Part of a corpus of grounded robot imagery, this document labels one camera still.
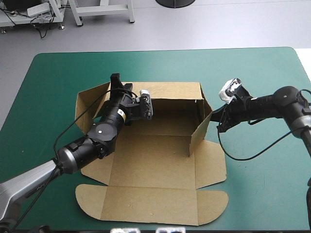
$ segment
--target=white sticker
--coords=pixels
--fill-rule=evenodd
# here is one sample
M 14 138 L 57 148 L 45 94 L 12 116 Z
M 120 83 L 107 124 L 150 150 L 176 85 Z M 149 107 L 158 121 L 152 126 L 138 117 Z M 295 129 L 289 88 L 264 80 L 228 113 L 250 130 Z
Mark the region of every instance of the white sticker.
M 118 114 L 123 118 L 124 122 L 126 121 L 126 115 L 124 113 L 124 111 L 122 111 L 121 109 L 118 110 Z

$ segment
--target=unfolded cardboard box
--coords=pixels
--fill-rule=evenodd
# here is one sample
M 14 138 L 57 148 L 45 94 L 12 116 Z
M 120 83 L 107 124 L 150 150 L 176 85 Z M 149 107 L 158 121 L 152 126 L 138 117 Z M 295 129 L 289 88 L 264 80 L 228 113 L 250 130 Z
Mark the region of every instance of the unfolded cardboard box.
M 109 88 L 105 83 L 80 92 L 76 115 Z M 115 152 L 82 169 L 108 186 L 77 186 L 81 209 L 112 221 L 197 226 L 215 220 L 227 206 L 227 193 L 198 189 L 226 179 L 225 156 L 218 144 L 204 140 L 211 108 L 200 84 L 133 83 L 135 93 L 141 89 L 150 92 L 154 117 L 124 126 Z M 77 122 L 84 133 L 108 99 Z

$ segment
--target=box side panel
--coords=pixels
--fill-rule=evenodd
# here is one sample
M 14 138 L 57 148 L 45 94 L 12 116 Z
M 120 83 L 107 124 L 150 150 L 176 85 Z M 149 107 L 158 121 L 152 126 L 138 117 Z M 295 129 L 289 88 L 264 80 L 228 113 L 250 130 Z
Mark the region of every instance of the box side panel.
M 189 147 L 189 153 L 192 154 L 197 146 L 202 142 L 205 138 L 207 127 L 211 118 L 211 114 L 207 116 L 203 122 L 198 126 L 198 128 L 194 131 L 191 137 L 191 143 Z
M 101 220 L 197 225 L 195 190 L 108 187 Z
M 197 82 L 133 82 L 133 92 L 148 90 L 152 99 L 201 100 L 200 83 Z
M 219 144 L 203 140 L 196 148 L 194 158 L 196 188 L 226 180 L 225 154 Z
M 76 199 L 81 209 L 89 216 L 101 219 L 107 187 L 81 184 L 76 187 Z
M 198 225 L 217 219 L 226 209 L 229 196 L 224 191 L 197 190 Z
M 102 95 L 109 87 L 109 83 L 105 83 L 94 87 L 92 89 L 82 91 L 78 93 L 76 102 L 76 114 L 77 118 L 83 111 L 85 111 L 100 95 Z M 98 100 L 90 109 L 76 122 L 77 126 L 84 132 L 87 133 L 90 129 L 93 117 L 98 109 L 101 100 Z

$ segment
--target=cardboard flap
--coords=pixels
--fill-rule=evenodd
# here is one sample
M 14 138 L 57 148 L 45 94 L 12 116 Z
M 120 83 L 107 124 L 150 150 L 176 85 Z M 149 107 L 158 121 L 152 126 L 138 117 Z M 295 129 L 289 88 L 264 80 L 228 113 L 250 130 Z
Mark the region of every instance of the cardboard flap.
M 106 185 L 110 183 L 111 170 L 115 154 L 112 153 L 103 159 L 96 159 L 81 169 L 81 173 Z
M 195 188 L 226 180 L 225 154 L 219 144 L 203 140 L 196 148 L 194 157 Z
M 89 90 L 85 90 L 78 93 L 76 102 L 76 113 L 77 118 L 86 108 L 88 108 L 94 100 L 108 90 L 109 83 L 105 83 Z M 97 101 L 77 122 L 76 125 L 82 130 L 83 133 L 87 133 L 93 124 L 93 118 L 98 110 L 101 100 Z
M 198 128 L 194 131 L 194 133 L 191 136 L 191 143 L 189 146 L 189 153 L 192 154 L 197 146 L 202 142 L 202 140 L 205 138 L 207 127 L 211 118 L 211 114 L 209 114 L 202 123 L 198 126 Z
M 214 221 L 225 210 L 229 196 L 224 191 L 197 190 L 198 225 Z
M 107 187 L 80 184 L 76 187 L 76 199 L 83 211 L 96 219 L 101 220 L 106 197 Z
M 228 203 L 222 191 L 87 184 L 76 188 L 76 198 L 83 211 L 100 220 L 195 226 L 216 219 Z

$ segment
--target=black cable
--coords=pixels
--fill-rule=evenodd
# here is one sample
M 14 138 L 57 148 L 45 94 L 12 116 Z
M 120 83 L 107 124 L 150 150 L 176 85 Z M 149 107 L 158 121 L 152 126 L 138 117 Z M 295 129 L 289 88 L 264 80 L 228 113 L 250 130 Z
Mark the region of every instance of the black cable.
M 0 8 L 1 11 L 3 11 L 5 13 L 5 15 L 10 19 L 10 21 L 14 24 L 14 26 L 16 26 L 16 23 L 11 19 L 11 17 L 9 17 L 9 15 L 6 13 L 5 10 L 3 10 L 2 8 Z
M 252 159 L 255 159 L 256 157 L 260 156 L 261 154 L 263 154 L 265 151 L 267 151 L 268 149 L 270 149 L 272 146 L 274 146 L 276 143 L 278 143 L 279 141 L 281 141 L 282 139 L 284 139 L 285 137 L 287 137 L 288 135 L 292 134 L 293 132 L 297 131 L 297 130 L 300 130 L 300 129 L 303 129 L 303 128 L 309 128 L 308 126 L 303 126 L 303 127 L 299 127 L 297 129 L 294 129 L 294 130 L 291 130 L 289 131 L 288 133 L 284 134 L 282 137 L 280 137 L 278 140 L 276 140 L 275 142 L 273 142 L 272 144 L 270 144 L 268 147 L 266 147 L 265 149 L 263 149 L 261 152 L 255 154 L 254 156 L 252 157 L 249 157 L 249 158 L 245 158 L 245 159 L 239 159 L 239 158 L 235 158 L 233 157 L 232 155 L 230 155 L 225 149 L 224 149 L 224 146 L 221 142 L 221 139 L 220 139 L 220 130 L 219 130 L 219 126 L 223 120 L 223 117 L 224 117 L 224 113 L 225 113 L 225 110 L 226 110 L 226 107 L 224 108 L 224 111 L 223 111 L 223 114 L 222 114 L 222 117 L 218 123 L 218 127 L 217 127 L 217 135 L 218 135 L 218 141 L 219 141 L 219 144 L 221 146 L 221 148 L 223 149 L 224 153 L 231 159 L 233 160 L 236 160 L 236 161 L 248 161 L 248 160 L 252 160 Z
M 64 131 L 62 131 L 56 138 L 54 144 L 53 144 L 53 149 L 54 149 L 54 152 L 55 152 L 55 157 L 56 157 L 56 160 L 58 160 L 58 154 L 57 154 L 57 151 L 56 151 L 56 145 L 57 145 L 57 142 L 58 140 L 61 138 L 61 136 L 64 135 L 64 133 L 71 127 L 74 125 L 74 123 L 77 122 L 78 119 L 80 119 L 98 100 L 100 100 L 105 94 L 107 94 L 108 92 L 111 92 L 111 91 L 124 91 L 125 93 L 130 93 L 130 94 L 133 94 L 136 98 L 138 97 L 134 92 L 131 92 L 129 90 L 126 90 L 124 88 L 114 88 L 114 89 L 110 89 L 110 90 L 107 90 L 105 91 L 104 93 L 102 93 L 97 99 L 94 100 L 94 102 L 88 106 Z M 46 187 L 48 186 L 48 184 L 52 181 L 52 178 L 53 176 L 55 175 L 56 171 L 61 169 L 59 167 L 59 165 L 56 165 L 55 169 L 52 171 L 51 175 L 49 176 L 48 180 L 46 181 L 46 183 L 43 185 L 43 187 L 40 189 L 38 195 L 35 197 L 35 199 L 30 203 L 30 205 L 28 206 L 28 208 L 26 209 L 26 211 L 23 213 L 23 215 L 19 218 L 19 220 L 16 222 L 16 224 L 14 225 L 14 227 L 11 229 L 11 232 L 13 232 L 16 227 L 22 222 L 22 220 L 25 218 L 25 216 L 28 214 L 28 212 L 31 210 L 31 208 L 34 206 L 34 204 L 36 203 L 36 201 L 39 199 L 39 197 L 41 196 L 41 194 L 43 193 L 43 191 L 46 189 Z
M 305 102 L 305 107 L 308 107 L 308 106 L 310 106 L 310 103 L 309 103 L 308 100 L 303 96 L 303 94 L 302 94 L 303 91 L 308 92 L 310 95 L 311 95 L 311 91 L 310 91 L 310 90 L 307 90 L 307 89 L 301 89 L 301 90 L 299 91 L 299 94 L 300 94 L 302 100 Z

